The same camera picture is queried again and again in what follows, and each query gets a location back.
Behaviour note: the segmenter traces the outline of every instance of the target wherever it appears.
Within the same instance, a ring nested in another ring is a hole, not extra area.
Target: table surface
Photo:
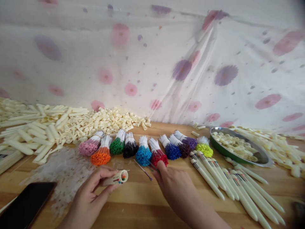
[[[152,122],[152,127],[146,131],[139,127],[134,128],[132,132],[138,143],[139,137],[142,135],[158,139],[163,134],[169,136],[176,129],[190,137],[192,136],[191,132],[194,131],[191,126]],[[209,137],[208,128],[196,132]],[[305,151],[304,142],[291,140],[289,143],[298,145],[301,151]],[[212,149],[214,150],[213,157],[218,161],[220,166],[232,168],[220,153],[213,147]],[[37,168],[38,165],[32,163],[34,158],[35,155],[26,156],[0,175],[0,208],[10,202],[25,188],[25,186],[19,186],[19,183],[30,176],[31,170]],[[129,169],[128,182],[110,196],[92,228],[188,228],[168,206],[156,180],[153,178],[150,181],[132,158],[124,159],[122,155],[114,156],[107,165],[114,166],[116,169]],[[169,166],[187,171],[202,199],[211,208],[214,208],[232,228],[262,228],[258,222],[255,222],[247,215],[239,201],[232,201],[226,196],[224,191],[222,193],[226,198],[225,201],[219,199],[191,165],[189,158],[169,161]],[[295,220],[295,211],[292,203],[304,197],[305,181],[302,178],[290,176],[289,170],[279,166],[272,169],[258,166],[246,167],[269,182],[269,185],[261,183],[259,185],[283,206],[286,213],[280,213],[280,215],[286,221],[287,228],[290,228]],[[146,169],[146,172],[152,176],[152,172],[149,169]],[[35,220],[32,226],[33,229],[55,228],[60,223],[64,216],[53,220],[52,204],[52,201],[47,202]],[[285,228],[282,225],[274,224],[268,219],[267,221],[273,229]]]

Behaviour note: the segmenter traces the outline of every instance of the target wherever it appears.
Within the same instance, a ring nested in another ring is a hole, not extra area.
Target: pile of pen parts
[[[292,176],[305,178],[305,153],[298,150],[298,146],[289,145],[286,141],[286,137],[297,140],[304,140],[304,137],[282,136],[267,130],[254,130],[241,126],[232,126],[230,129],[264,148],[266,153],[279,166],[290,169]]]
[[[285,225],[285,221],[276,211],[284,212],[284,209],[251,177],[268,184],[266,180],[228,157],[225,159],[234,166],[234,170],[228,171],[220,167],[214,158],[206,158],[200,151],[191,152],[190,157],[193,166],[219,198],[225,200],[218,187],[224,190],[230,199],[240,201],[249,216],[258,221],[264,229],[271,227],[259,208],[275,224]]]
[[[129,131],[140,125],[146,130],[151,127],[150,119],[117,108],[95,112],[64,105],[25,105],[0,98],[0,128],[6,128],[0,133],[0,139],[4,138],[0,151],[11,146],[26,155],[35,154],[33,162],[38,164],[46,163],[47,157],[65,143],[83,143],[97,131],[115,136],[119,129]]]

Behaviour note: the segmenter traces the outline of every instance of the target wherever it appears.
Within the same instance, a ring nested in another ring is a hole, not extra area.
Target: metal bowl
[[[244,139],[245,142],[250,143],[251,146],[258,151],[253,154],[253,156],[257,157],[258,161],[252,162],[249,160],[245,160],[245,159],[229,152],[214,139],[214,137],[212,135],[213,132],[217,132],[217,133],[223,132],[223,134],[229,134],[232,137],[238,137],[240,139]],[[222,155],[232,158],[237,163],[254,164],[254,165],[258,165],[258,166],[262,166],[262,167],[271,167],[273,165],[272,159],[268,156],[268,154],[261,147],[259,147],[254,142],[250,141],[249,139],[245,138],[244,136],[242,136],[228,128],[210,127],[210,135],[211,135],[211,137],[210,137],[211,143],[215,147],[215,149],[217,149]]]

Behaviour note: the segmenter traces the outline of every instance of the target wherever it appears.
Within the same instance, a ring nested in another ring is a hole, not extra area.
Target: finger
[[[157,169],[160,171],[161,177],[163,177],[167,174],[167,168],[163,161],[158,161]]]
[[[118,171],[110,171],[106,168],[98,168],[93,174],[85,181],[84,191],[93,192],[96,186],[99,184],[100,180],[103,178],[113,177]]]
[[[153,173],[153,176],[156,178],[161,190],[163,189],[164,185],[163,185],[163,180],[162,180],[162,177],[160,175],[160,173],[158,173],[158,171],[154,171]]]
[[[116,190],[117,188],[119,188],[121,186],[121,184],[112,184],[107,186],[96,198],[96,203],[99,206],[100,209],[102,209],[102,207],[104,206],[104,204],[107,202],[110,194]]]

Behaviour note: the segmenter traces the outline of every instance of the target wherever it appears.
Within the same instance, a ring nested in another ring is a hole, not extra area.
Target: smartphone
[[[55,186],[55,182],[29,184],[0,216],[0,228],[30,228]]]

